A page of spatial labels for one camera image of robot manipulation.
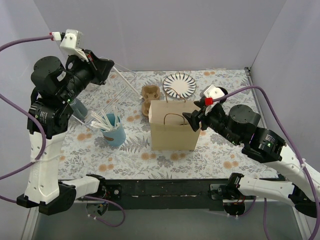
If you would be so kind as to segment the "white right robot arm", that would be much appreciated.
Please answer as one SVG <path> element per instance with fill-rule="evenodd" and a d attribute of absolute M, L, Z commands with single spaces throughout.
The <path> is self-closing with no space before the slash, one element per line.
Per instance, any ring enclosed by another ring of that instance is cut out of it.
<path fill-rule="evenodd" d="M 320 192 L 320 173 L 310 165 L 300 163 L 294 151 L 278 134 L 258 127 L 261 118 L 258 113 L 247 105 L 238 104 L 226 114 L 220 103 L 209 113 L 205 111 L 204 106 L 200 110 L 184 112 L 182 115 L 194 131 L 211 128 L 233 145 L 242 145 L 242 154 L 276 170 L 287 179 L 284 182 L 271 182 L 242 173 L 232 173 L 227 184 L 214 189 L 214 194 L 228 200 L 244 196 L 273 199 L 295 207 L 304 215 L 316 218 L 316 203 L 304 170 L 308 170 L 317 193 Z"/>

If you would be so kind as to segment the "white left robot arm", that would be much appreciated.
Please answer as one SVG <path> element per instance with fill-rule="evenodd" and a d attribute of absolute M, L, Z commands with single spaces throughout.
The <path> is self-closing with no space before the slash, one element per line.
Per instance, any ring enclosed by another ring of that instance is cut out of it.
<path fill-rule="evenodd" d="M 25 192 L 16 202 L 37 207 L 45 215 L 67 211 L 76 199 L 106 196 L 104 178 L 88 174 L 74 180 L 59 180 L 60 154 L 73 114 L 71 102 L 89 85 L 103 85 L 114 62 L 86 50 L 86 59 L 70 55 L 66 63 L 55 56 L 39 59 L 33 66 L 35 88 L 28 110 L 27 129 L 31 145 L 30 174 Z"/>

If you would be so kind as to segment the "brown paper bag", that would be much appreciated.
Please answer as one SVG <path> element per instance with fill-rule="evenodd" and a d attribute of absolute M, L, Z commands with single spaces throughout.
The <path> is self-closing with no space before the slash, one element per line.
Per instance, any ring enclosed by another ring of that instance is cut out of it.
<path fill-rule="evenodd" d="M 151 148 L 154 151 L 193 151 L 196 148 L 200 130 L 193 131 L 184 112 L 199 108 L 186 100 L 179 92 L 170 87 L 180 100 L 151 100 L 148 112 Z"/>

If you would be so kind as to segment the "single white straw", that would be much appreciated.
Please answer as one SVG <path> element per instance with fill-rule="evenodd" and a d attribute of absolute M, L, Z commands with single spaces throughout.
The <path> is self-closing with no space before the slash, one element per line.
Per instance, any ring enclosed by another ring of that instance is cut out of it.
<path fill-rule="evenodd" d="M 114 64 L 112 69 L 116 72 L 116 74 L 125 82 L 125 84 L 138 96 L 138 99 L 142 99 L 142 95 L 135 89 L 135 87 L 123 76 L 123 72 L 119 71 L 116 66 L 120 66 L 121 68 L 125 68 L 122 65 L 119 65 L 117 63 Z"/>

